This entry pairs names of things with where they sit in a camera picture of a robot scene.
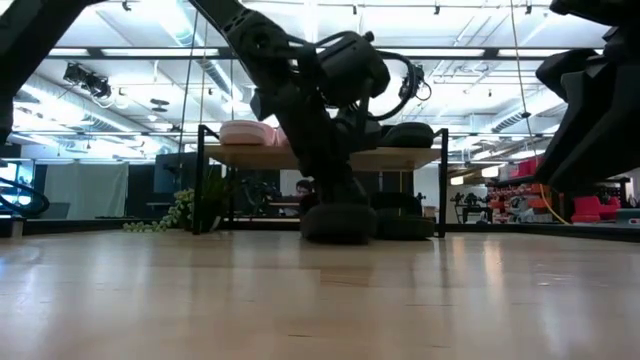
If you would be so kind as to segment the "black slide sandal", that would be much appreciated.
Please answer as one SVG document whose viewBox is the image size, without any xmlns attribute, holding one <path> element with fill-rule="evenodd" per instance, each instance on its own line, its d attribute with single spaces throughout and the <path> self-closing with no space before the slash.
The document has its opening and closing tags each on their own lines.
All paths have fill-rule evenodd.
<svg viewBox="0 0 640 360">
<path fill-rule="evenodd" d="M 377 192 L 370 205 L 377 215 L 377 239 L 424 241 L 435 233 L 434 220 L 423 215 L 421 203 L 410 194 Z"/>
<path fill-rule="evenodd" d="M 431 148 L 435 133 L 432 128 L 420 122 L 404 122 L 382 127 L 379 147 Z"/>
<path fill-rule="evenodd" d="M 303 238 L 332 245 L 367 244 L 377 231 L 377 214 L 368 205 L 319 204 L 300 222 Z"/>
</svg>

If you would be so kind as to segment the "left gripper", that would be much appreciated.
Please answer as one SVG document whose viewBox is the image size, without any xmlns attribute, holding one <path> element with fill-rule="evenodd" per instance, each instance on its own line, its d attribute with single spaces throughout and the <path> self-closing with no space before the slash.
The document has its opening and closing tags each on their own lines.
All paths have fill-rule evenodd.
<svg viewBox="0 0 640 360">
<path fill-rule="evenodd" d="M 381 139 L 382 127 L 368 112 L 373 86 L 356 88 L 355 98 L 330 116 L 323 94 L 316 87 L 284 84 L 258 87 L 251 108 L 259 120 L 277 119 L 297 158 L 298 167 L 314 177 L 312 185 L 322 205 L 342 202 L 369 205 L 369 196 L 359 180 L 351 176 L 353 153 L 373 150 Z"/>
</svg>

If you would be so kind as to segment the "black ceiling track lights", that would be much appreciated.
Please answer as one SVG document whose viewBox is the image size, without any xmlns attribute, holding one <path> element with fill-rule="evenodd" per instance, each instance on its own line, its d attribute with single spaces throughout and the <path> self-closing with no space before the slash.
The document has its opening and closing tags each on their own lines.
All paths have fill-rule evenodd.
<svg viewBox="0 0 640 360">
<path fill-rule="evenodd" d="M 87 70 L 79 63 L 68 63 L 63 79 L 71 85 L 87 91 L 96 99 L 107 99 L 112 95 L 112 89 L 107 77 Z"/>
</svg>

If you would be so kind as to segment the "grey partition screen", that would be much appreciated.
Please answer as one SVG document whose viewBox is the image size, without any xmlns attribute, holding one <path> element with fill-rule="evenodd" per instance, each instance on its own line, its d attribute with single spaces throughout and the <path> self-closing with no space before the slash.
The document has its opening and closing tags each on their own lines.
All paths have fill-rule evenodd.
<svg viewBox="0 0 640 360">
<path fill-rule="evenodd" d="M 124 214 L 129 168 L 126 164 L 48 165 L 44 194 L 64 204 L 65 219 L 93 220 Z"/>
</svg>

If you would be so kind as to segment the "red lounge chair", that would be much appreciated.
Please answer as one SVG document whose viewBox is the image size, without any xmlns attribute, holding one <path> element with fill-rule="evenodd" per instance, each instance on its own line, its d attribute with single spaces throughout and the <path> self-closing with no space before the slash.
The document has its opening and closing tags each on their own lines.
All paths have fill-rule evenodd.
<svg viewBox="0 0 640 360">
<path fill-rule="evenodd" d="M 573 204 L 574 214 L 571 216 L 573 223 L 613 221 L 621 208 L 617 197 L 611 197 L 607 203 L 602 204 L 597 196 L 580 196 L 573 199 Z"/>
</svg>

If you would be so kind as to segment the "red storage shelving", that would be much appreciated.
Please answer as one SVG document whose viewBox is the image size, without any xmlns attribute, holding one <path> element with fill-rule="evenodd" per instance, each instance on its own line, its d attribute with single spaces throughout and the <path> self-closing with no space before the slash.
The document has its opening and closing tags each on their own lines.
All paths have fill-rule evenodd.
<svg viewBox="0 0 640 360">
<path fill-rule="evenodd" d="M 542 193 L 547 187 L 533 175 L 537 157 L 510 163 L 498 169 L 498 177 L 487 183 L 488 206 L 494 224 L 543 223 L 551 220 Z"/>
</svg>

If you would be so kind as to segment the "person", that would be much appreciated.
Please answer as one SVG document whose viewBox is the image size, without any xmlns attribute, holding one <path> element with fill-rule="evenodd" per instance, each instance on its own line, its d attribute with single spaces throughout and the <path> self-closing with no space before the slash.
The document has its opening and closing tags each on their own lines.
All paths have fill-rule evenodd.
<svg viewBox="0 0 640 360">
<path fill-rule="evenodd" d="M 301 179 L 296 183 L 296 191 L 299 198 L 299 215 L 304 217 L 314 206 L 319 204 L 315 183 L 308 179 Z"/>
</svg>

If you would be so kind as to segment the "black equipment stand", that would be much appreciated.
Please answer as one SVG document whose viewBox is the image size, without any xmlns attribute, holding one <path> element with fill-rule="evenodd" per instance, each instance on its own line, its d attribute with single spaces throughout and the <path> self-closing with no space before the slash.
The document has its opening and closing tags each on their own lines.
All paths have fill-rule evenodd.
<svg viewBox="0 0 640 360">
<path fill-rule="evenodd" d="M 462 194 L 458 192 L 450 199 L 454 206 L 454 212 L 458 224 L 467 224 L 470 215 L 477 215 L 476 224 L 490 223 L 492 209 L 489 207 L 489 197 L 479 197 L 474 193 Z"/>
</svg>

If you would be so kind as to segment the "wooden shelf with black frame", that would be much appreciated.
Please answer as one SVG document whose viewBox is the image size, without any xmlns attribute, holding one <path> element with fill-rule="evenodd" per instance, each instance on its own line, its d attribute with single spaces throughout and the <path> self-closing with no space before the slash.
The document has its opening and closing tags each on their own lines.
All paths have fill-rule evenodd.
<svg viewBox="0 0 640 360">
<path fill-rule="evenodd" d="M 199 161 L 214 159 L 233 169 L 248 170 L 292 170 L 298 169 L 297 158 L 291 147 L 257 146 L 257 145 L 206 145 L 204 138 L 218 134 L 205 125 L 198 127 Z M 397 148 L 378 147 L 373 150 L 353 153 L 350 158 L 351 176 L 357 171 L 413 171 L 436 159 L 448 159 L 447 146 L 440 150 L 429 148 Z M 342 203 L 345 181 L 342 181 Z"/>
</svg>

